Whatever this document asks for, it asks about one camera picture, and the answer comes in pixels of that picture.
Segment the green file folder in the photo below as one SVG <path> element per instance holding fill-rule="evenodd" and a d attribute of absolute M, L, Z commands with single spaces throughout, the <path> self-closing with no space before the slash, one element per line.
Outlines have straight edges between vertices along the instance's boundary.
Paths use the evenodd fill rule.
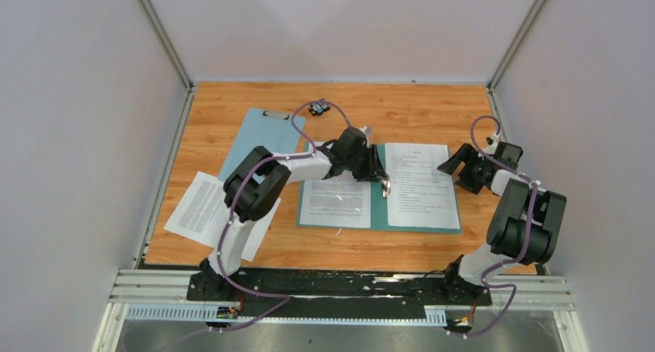
<path fill-rule="evenodd" d="M 384 144 L 378 146 L 379 156 L 382 160 L 382 165 L 385 168 L 385 149 Z M 369 228 L 374 231 L 393 231 L 393 232 L 422 232 L 422 231 L 403 231 L 398 229 L 393 229 L 387 226 L 387 204 L 386 198 L 388 196 L 383 195 L 382 183 L 380 182 L 370 182 L 372 184 L 372 226 Z M 447 234 L 460 234 L 459 233 L 447 233 L 447 232 L 428 232 L 428 233 L 447 233 Z"/>

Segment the printed text paper sheet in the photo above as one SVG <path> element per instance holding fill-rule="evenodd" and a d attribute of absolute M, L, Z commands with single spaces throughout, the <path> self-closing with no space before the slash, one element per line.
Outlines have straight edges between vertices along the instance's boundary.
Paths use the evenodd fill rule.
<path fill-rule="evenodd" d="M 299 226 L 369 229 L 372 226 L 372 184 L 357 182 L 345 171 L 327 180 L 300 184 Z"/>

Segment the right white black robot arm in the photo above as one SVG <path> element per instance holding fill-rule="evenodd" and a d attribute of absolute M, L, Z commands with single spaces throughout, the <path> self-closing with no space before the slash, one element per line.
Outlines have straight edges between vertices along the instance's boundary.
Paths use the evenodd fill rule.
<path fill-rule="evenodd" d="M 445 270 L 439 291 L 450 303 L 477 299 L 486 290 L 483 280 L 503 268 L 544 264 L 553 255 L 567 198 L 530 184 L 516 173 L 523 150 L 489 138 L 483 153 L 463 144 L 438 171 L 457 174 L 455 184 L 473 194 L 488 188 L 500 201 L 490 221 L 486 242 L 461 255 Z"/>

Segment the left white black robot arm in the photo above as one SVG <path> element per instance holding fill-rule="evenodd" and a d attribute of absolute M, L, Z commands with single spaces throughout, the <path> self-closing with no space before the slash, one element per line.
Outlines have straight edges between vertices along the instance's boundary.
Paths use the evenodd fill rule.
<path fill-rule="evenodd" d="M 253 148 L 223 183 L 224 200 L 216 212 L 222 228 L 212 253 L 199 265 L 189 288 L 228 300 L 243 290 L 233 276 L 238 272 L 248 238 L 258 223 L 272 212 L 283 189 L 306 180 L 336 178 L 350 172 L 357 182 L 378 182 L 382 196 L 391 193 L 378 148 L 365 128 L 348 127 L 341 136 L 309 151 L 275 154 L 264 146 Z"/>

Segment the light blue clipboard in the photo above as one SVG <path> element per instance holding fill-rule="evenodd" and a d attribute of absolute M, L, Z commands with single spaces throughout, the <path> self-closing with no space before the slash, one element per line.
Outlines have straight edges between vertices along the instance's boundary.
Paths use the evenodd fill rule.
<path fill-rule="evenodd" d="M 218 179 L 225 181 L 255 147 L 264 146 L 268 151 L 278 154 L 295 153 L 300 134 L 292 126 L 290 116 L 290 113 L 248 109 Z"/>

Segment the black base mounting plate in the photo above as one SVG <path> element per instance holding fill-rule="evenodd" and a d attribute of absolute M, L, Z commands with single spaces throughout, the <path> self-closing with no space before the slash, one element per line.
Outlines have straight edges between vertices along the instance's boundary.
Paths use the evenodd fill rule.
<path fill-rule="evenodd" d="M 423 319 L 426 306 L 489 306 L 490 294 L 455 304 L 439 291 L 443 276 L 392 273 L 244 268 L 232 275 L 248 293 L 234 289 L 227 296 L 187 288 L 191 301 L 239 306 L 244 316 L 258 316 L 278 305 L 276 317 L 341 319 Z"/>

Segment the aluminium frame rail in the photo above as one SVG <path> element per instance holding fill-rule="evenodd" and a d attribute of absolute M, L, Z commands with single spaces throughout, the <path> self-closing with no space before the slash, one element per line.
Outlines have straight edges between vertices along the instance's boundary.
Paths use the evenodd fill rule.
<path fill-rule="evenodd" d="M 256 323 L 428 326 L 444 327 L 469 315 L 480 318 L 484 311 L 499 315 L 502 309 L 528 312 L 572 312 L 572 295 L 560 276 L 501 276 L 517 290 L 496 289 L 475 306 L 443 305 L 436 299 L 421 304 L 408 296 L 327 297 L 294 296 L 289 302 L 256 297 L 237 300 L 189 300 L 191 272 L 177 270 L 121 270 L 109 302 L 122 305 L 125 320 L 197 321 L 211 327 L 235 327 Z"/>

